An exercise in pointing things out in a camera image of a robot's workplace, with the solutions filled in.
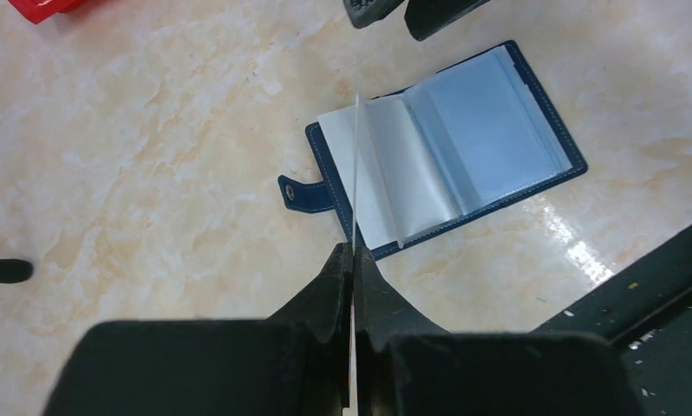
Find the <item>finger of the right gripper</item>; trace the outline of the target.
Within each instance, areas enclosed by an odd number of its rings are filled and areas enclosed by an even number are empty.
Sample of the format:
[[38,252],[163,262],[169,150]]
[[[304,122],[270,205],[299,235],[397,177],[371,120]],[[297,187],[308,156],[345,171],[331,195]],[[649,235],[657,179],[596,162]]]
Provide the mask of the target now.
[[404,15],[410,35],[424,41],[488,0],[412,0]]
[[391,14],[403,0],[343,0],[351,24],[363,29]]

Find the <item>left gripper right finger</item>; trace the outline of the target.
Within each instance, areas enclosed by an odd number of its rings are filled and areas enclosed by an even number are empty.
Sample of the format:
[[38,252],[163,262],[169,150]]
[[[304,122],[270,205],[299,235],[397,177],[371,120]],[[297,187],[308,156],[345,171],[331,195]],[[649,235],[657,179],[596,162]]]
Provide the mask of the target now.
[[640,415],[614,348],[583,332],[451,333],[354,254],[361,415]]

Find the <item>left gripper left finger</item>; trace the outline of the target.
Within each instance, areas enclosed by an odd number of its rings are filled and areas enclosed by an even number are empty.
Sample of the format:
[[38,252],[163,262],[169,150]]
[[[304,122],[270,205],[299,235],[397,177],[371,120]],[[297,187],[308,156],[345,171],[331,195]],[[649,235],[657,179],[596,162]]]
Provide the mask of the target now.
[[108,321],[78,342],[47,415],[339,415],[349,406],[353,250],[259,319]]

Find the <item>navy blue card holder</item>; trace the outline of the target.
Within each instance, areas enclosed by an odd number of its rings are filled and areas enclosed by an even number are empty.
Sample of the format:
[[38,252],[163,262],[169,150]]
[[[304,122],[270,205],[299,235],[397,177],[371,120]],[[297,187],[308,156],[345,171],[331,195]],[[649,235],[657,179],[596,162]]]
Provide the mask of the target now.
[[[305,129],[321,180],[278,179],[284,205],[333,211],[351,242],[354,106]],[[361,100],[358,243],[375,259],[563,184],[588,165],[509,40],[408,88]]]

